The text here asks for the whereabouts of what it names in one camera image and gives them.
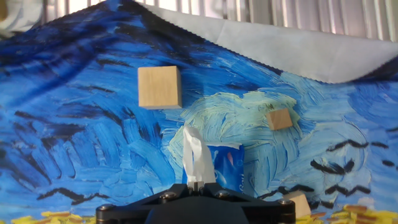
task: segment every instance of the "backdrop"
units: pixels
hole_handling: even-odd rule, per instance
[[[182,179],[182,126],[246,150],[244,191],[304,191],[314,212],[398,211],[397,59],[329,85],[106,1],[0,42],[0,218],[93,215]],[[138,107],[137,68],[176,65],[183,109]],[[265,114],[288,108],[294,126]]]

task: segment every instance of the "screw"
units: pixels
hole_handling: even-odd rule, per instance
[[[229,192],[226,190],[219,190],[219,191],[217,191],[215,196],[216,196],[216,198],[219,198],[219,199],[225,199],[229,196]]]
[[[284,199],[284,198],[279,199],[278,202],[279,202],[281,205],[288,205],[288,204],[291,204],[291,203],[292,203],[291,200],[289,200],[289,199]]]
[[[177,196],[177,194],[174,192],[164,192],[164,194],[162,194],[160,196],[160,199],[170,200],[170,199],[175,198],[176,196]]]
[[[203,195],[203,192],[205,191],[205,188],[204,187],[200,187],[199,188],[199,194],[200,195]]]
[[[189,195],[192,195],[193,194],[193,187],[188,187],[188,192],[189,192]]]
[[[104,204],[104,205],[99,206],[98,209],[101,211],[105,211],[105,210],[109,210],[114,207],[116,207],[116,206],[113,204]]]

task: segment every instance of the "small wooden block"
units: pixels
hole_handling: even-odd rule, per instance
[[[296,204],[296,218],[300,218],[306,215],[311,215],[311,209],[308,205],[305,194],[300,191],[292,192],[284,196],[284,199],[294,201]]]
[[[7,19],[7,16],[8,16],[8,8],[6,0],[0,0],[0,22]]]
[[[289,110],[287,108],[272,111],[266,114],[268,126],[271,130],[279,130],[293,126],[290,119]]]

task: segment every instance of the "yellow brushstroke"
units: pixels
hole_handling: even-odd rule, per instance
[[[326,221],[324,214],[306,215],[296,220],[296,224],[398,224],[398,213],[374,211],[361,205],[345,205],[342,211],[335,212]],[[96,224],[95,217],[81,217],[70,212],[42,212],[43,219],[31,216],[11,220],[12,224]]]

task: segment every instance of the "white fabric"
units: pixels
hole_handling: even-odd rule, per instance
[[[327,83],[357,79],[398,54],[398,44],[146,6],[159,17],[258,62]]]
[[[215,183],[216,177],[211,152],[199,131],[196,128],[185,126],[183,136],[183,165],[187,173],[188,183]]]
[[[25,32],[42,18],[43,0],[7,0],[8,16],[0,29]]]

